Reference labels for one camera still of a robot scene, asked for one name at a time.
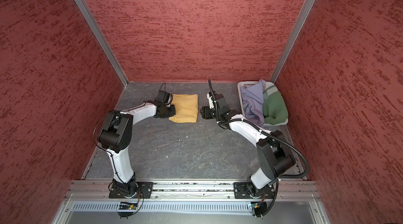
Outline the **yellow skirt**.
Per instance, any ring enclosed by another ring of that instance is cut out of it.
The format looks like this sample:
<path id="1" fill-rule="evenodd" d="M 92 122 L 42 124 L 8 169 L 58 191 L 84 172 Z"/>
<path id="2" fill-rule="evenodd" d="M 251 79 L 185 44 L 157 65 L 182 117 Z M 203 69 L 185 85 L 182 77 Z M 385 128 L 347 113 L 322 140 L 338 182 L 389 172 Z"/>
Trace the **yellow skirt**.
<path id="1" fill-rule="evenodd" d="M 173 95 L 175 115 L 169 120 L 175 123 L 196 123 L 198 117 L 198 95 Z"/>

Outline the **white plastic basket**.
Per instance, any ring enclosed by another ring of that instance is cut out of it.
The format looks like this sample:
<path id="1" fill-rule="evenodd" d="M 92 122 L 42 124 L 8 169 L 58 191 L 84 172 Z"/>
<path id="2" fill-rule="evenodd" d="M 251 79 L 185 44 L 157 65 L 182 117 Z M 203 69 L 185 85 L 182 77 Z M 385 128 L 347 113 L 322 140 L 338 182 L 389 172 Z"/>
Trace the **white plastic basket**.
<path id="1" fill-rule="evenodd" d="M 242 107 L 242 98 L 241 98 L 241 94 L 240 94 L 240 88 L 241 87 L 247 88 L 249 86 L 252 86 L 252 85 L 256 84 L 257 82 L 259 82 L 259 81 L 243 81 L 243 82 L 238 83 L 239 100 L 240 100 L 241 110 L 242 110 L 243 116 L 245 116 L 245 113 L 244 113 L 244 109 Z M 263 93 L 268 89 L 269 90 L 278 90 L 278 88 L 276 87 L 276 85 L 274 83 L 266 81 L 266 84 L 263 85 Z"/>

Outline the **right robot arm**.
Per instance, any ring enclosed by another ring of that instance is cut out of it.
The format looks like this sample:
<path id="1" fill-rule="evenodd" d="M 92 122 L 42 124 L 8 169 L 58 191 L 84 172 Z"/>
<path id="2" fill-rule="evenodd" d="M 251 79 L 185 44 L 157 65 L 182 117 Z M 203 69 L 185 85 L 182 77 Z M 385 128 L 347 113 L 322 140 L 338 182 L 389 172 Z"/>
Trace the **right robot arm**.
<path id="1" fill-rule="evenodd" d="M 272 186 L 296 164 L 292 149 L 284 144 L 282 132 L 270 132 L 252 123 L 237 110 L 230 109 L 223 95 L 210 91 L 207 99 L 209 105 L 200 109 L 202 118 L 215 119 L 221 128 L 240 134 L 256 148 L 259 168 L 248 179 L 246 192 L 251 197 L 260 197 L 266 187 Z"/>

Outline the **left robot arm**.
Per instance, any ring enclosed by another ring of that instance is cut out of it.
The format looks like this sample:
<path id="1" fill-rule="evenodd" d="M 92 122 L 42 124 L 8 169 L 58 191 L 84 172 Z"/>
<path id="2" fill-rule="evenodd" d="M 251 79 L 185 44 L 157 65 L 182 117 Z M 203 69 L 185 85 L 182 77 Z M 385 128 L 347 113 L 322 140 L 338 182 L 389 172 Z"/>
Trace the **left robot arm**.
<path id="1" fill-rule="evenodd" d="M 165 119 L 174 116 L 176 109 L 172 102 L 172 94 L 159 91 L 153 101 L 145 101 L 131 109 L 112 110 L 105 116 L 96 146 L 105 151 L 110 159 L 114 172 L 111 188 L 113 193 L 124 198 L 140 195 L 141 190 L 128 154 L 132 128 L 136 123 L 150 117 Z"/>

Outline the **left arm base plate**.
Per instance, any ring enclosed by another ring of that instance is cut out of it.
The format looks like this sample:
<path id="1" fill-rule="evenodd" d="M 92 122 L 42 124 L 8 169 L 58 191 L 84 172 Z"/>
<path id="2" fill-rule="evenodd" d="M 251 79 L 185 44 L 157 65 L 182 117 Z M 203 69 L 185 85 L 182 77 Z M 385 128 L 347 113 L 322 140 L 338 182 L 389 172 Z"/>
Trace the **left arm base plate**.
<path id="1" fill-rule="evenodd" d="M 153 191 L 153 182 L 120 183 L 115 180 L 109 186 L 111 199 L 150 199 Z"/>

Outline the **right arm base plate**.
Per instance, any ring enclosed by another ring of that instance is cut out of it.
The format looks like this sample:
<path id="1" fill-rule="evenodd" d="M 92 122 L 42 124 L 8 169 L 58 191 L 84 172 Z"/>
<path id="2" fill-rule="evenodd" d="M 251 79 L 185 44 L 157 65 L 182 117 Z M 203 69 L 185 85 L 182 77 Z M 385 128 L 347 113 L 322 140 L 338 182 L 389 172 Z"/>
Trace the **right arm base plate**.
<path id="1" fill-rule="evenodd" d="M 258 189 L 252 182 L 234 182 L 234 196 L 236 199 L 273 199 L 275 189 L 269 185 Z"/>

